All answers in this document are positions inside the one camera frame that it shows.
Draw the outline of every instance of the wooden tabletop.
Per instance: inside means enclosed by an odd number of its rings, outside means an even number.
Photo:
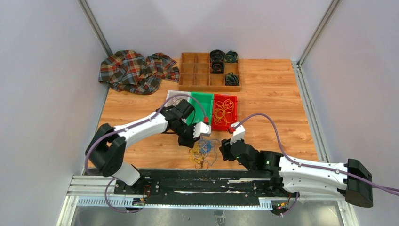
[[[238,97],[238,120],[253,113],[264,113],[276,123],[287,154],[317,161],[309,124],[306,118],[295,74],[289,60],[242,59],[241,92],[220,93]],[[163,80],[160,89],[149,96],[116,92],[110,89],[100,125],[123,125],[141,119],[164,102],[168,90],[177,90],[177,83]],[[244,124],[245,143],[257,150],[280,152],[276,134],[268,120],[256,116]],[[230,138],[227,131],[212,131],[206,139]],[[209,169],[243,170],[237,161],[223,161],[217,149],[217,160]],[[215,154],[207,158],[213,162]],[[177,144],[177,135],[156,134],[137,142],[125,152],[125,161],[137,168],[193,169],[189,148]]]

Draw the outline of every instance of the green tray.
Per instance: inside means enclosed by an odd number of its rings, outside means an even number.
[[[205,114],[209,118],[209,123],[212,121],[212,109],[213,109],[213,94],[211,93],[196,93],[191,92],[191,96],[197,99],[202,107],[204,107]],[[195,108],[195,118],[193,123],[198,123],[203,121],[204,114],[202,113],[201,107],[195,102],[193,99],[190,98],[190,104],[192,104]],[[187,123],[191,123],[192,118],[194,117],[194,112],[190,114],[187,118]]]

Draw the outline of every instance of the wooden compartment tray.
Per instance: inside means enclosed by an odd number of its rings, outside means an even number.
[[[239,60],[237,63],[224,63],[223,74],[211,74],[209,53],[182,53],[180,63],[180,91],[201,92],[240,92],[242,76],[240,74]],[[239,78],[238,86],[227,86],[225,77],[233,72]]]

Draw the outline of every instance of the gray wall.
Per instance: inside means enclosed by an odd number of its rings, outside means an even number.
[[[93,135],[106,58],[79,4],[0,2],[0,218],[53,226]]]
[[[399,2],[343,0],[304,66],[332,161],[360,160],[399,188]],[[397,225],[399,197],[374,189],[361,226]]]
[[[111,49],[298,59],[331,0],[88,0]]]

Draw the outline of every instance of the checkered fabric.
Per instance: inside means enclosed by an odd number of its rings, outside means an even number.
[[[118,51],[101,63],[98,81],[113,90],[149,95],[158,90],[161,79],[179,81],[176,61],[163,53],[145,59],[132,50]]]

